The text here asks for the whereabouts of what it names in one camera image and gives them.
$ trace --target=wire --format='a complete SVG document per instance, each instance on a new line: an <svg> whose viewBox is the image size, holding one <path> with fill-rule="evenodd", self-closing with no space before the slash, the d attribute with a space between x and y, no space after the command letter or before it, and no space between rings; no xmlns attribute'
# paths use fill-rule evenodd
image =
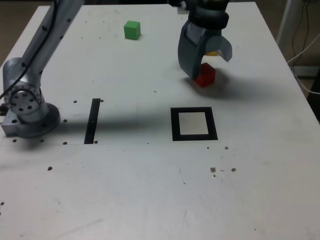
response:
<svg viewBox="0 0 320 240"><path fill-rule="evenodd" d="M296 59L296 58L299 57L301 54L303 54L305 51L307 51L308 48L310 48L311 45L314 44L314 42L315 42L319 37L320 37L320 33L314 38L314 40L309 44L309 46L307 46L307 47L305 48L305 50L303 50L302 52L300 52L297 56L291 58L291 59L290 59L289 61L287 61L286 63L287 63L287 64L290 63L292 60Z"/></svg>
<svg viewBox="0 0 320 240"><path fill-rule="evenodd" d="M320 92L315 92L315 91L310 91L308 88L306 88L306 86L301 82L301 80L297 77L297 75L292 72L293 76L295 77L295 79L297 80L298 84L303 87L307 92L311 93L311 94L316 94L316 95L320 95Z"/></svg>
<svg viewBox="0 0 320 240"><path fill-rule="evenodd" d="M56 17L57 17L57 12L58 12L58 3L57 0L53 0L53 13L52 13L52 19L51 19L51 23L50 23L50 27L49 30L46 34L46 36L44 37L43 41L41 42L41 44L39 45L39 47L37 48L37 50L35 51L35 53L33 54L33 56L31 57L29 63L27 66L25 66L24 71L21 73L21 75L14 81L14 83L12 83L1 95L0 95L0 100L8 94L9 91L11 91L15 85L17 85L17 83L24 77L24 75L27 73L27 71L29 70L31 64L33 63L33 61L35 60L36 56L38 55L38 53L40 52L41 48L44 46L44 44L46 43L52 29L54 28L55 22L56 22Z"/></svg>
<svg viewBox="0 0 320 240"><path fill-rule="evenodd" d="M295 46L294 46L294 41L295 41L295 37L296 37L296 34L298 32L298 29L302 23L302 20L304 19L304 8L305 8L305 4L306 2L303 2L303 5L302 5L302 8L301 8L301 17L300 17L300 20L299 20L299 23L298 25L296 26L295 28L295 31L293 33L293 36L292 36L292 40L291 40L291 45L292 45L292 51L293 51L293 56L295 57L296 56L296 51L295 51ZM293 64L291 66L291 70L293 70L293 72L295 72L295 64L296 64L296 61L293 61Z"/></svg>
<svg viewBox="0 0 320 240"><path fill-rule="evenodd" d="M308 12L308 7L309 7L309 4L310 4L310 3L311 3L311 0L307 0L307 4L306 4L306 7L305 7L305 14L306 14L306 34L305 34L305 38L304 38L304 43L303 43L302 51L305 50L306 43L307 43L307 39L308 39L308 35L309 35L310 26L309 26L309 12ZM295 60L295 61L293 62L293 66L298 63L298 61L300 60L301 57L302 57L302 54L297 58L297 60Z"/></svg>

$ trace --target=table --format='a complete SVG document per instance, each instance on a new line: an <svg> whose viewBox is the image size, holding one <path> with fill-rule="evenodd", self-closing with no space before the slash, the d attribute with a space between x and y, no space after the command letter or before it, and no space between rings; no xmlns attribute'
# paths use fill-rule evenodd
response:
<svg viewBox="0 0 320 240"><path fill-rule="evenodd" d="M8 58L22 56L47 10ZM216 83L199 88L178 64L187 15L81 8L42 74L61 124L31 140L0 131L0 239L319 238L319 124L256 4L226 11L233 58L205 56ZM124 39L128 20L141 22L138 41ZM84 144L92 99L103 100L97 144ZM173 141L171 108L192 107L212 110L218 140ZM183 131L205 122L195 114Z"/></svg>

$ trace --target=cube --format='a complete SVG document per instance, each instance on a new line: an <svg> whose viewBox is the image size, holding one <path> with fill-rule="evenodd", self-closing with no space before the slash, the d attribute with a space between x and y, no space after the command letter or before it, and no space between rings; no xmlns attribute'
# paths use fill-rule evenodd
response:
<svg viewBox="0 0 320 240"><path fill-rule="evenodd" d="M138 40L141 35L140 22L127 21L124 25L124 37L126 39Z"/></svg>

